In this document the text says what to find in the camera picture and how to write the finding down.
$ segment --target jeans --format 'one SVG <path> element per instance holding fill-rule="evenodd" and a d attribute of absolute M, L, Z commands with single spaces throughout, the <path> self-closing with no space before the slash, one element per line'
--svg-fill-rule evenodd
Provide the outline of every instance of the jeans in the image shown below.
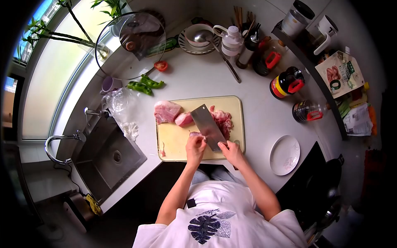
<path fill-rule="evenodd" d="M 224 166 L 218 166 L 211 175 L 207 175 L 200 169 L 197 169 L 193 175 L 192 183 L 190 185 L 201 183 L 205 181 L 229 181 L 244 185 L 238 178 L 234 177 Z"/>

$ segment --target hand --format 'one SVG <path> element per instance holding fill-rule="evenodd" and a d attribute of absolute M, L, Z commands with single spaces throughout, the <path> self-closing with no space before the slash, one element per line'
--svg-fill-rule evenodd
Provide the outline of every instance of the hand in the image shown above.
<path fill-rule="evenodd" d="M 204 155 L 207 143 L 202 136 L 191 136 L 186 144 L 186 156 L 188 164 L 199 166 Z"/>
<path fill-rule="evenodd" d="M 243 153 L 241 152 L 240 146 L 231 141 L 227 141 L 227 146 L 229 149 L 221 142 L 218 143 L 219 148 L 221 148 L 223 155 L 226 159 L 240 170 L 242 166 L 247 166 L 248 162 L 245 159 Z"/>

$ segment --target blue sky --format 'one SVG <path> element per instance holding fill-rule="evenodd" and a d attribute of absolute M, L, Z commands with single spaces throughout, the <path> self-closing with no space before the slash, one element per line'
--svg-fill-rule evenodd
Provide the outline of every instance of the blue sky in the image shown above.
<path fill-rule="evenodd" d="M 41 17 L 44 15 L 45 11 L 48 9 L 48 7 L 50 6 L 50 4 L 52 3 L 53 0 L 44 0 L 41 5 L 37 8 L 36 12 L 33 14 L 33 17 L 35 20 L 41 19 Z M 30 32 L 26 32 L 24 34 L 24 38 L 27 38 L 30 35 Z M 25 46 L 26 46 L 27 41 L 19 41 L 19 44 L 21 46 L 21 51 L 24 50 Z M 14 57 L 18 58 L 18 46 L 15 48 L 15 52 L 14 52 Z"/>

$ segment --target knife blade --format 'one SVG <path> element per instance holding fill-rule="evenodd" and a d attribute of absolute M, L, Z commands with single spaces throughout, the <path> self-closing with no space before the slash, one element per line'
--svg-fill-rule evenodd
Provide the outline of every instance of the knife blade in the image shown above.
<path fill-rule="evenodd" d="M 227 142 L 221 130 L 212 118 L 210 112 L 208 111 L 207 106 L 205 106 L 205 104 L 201 105 L 197 109 L 193 110 L 191 115 L 201 134 L 206 137 L 207 144 L 211 150 L 213 152 L 221 151 L 218 146 L 218 142 L 222 142 L 226 145 Z"/>

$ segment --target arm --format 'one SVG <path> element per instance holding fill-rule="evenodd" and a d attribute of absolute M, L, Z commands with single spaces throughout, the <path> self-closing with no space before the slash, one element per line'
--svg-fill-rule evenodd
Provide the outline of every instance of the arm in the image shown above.
<path fill-rule="evenodd" d="M 263 217 L 269 221 L 281 211 L 276 195 L 248 164 L 241 152 L 240 146 L 230 141 L 227 141 L 227 145 L 229 149 L 224 144 L 218 143 L 226 159 L 239 169 L 247 181 L 247 185 L 255 198 L 256 204 L 262 211 Z"/>
<path fill-rule="evenodd" d="M 176 210 L 184 207 L 190 183 L 200 165 L 206 145 L 200 136 L 189 137 L 186 144 L 187 163 L 185 169 L 164 199 L 157 215 L 156 224 L 169 225 L 176 217 Z"/>

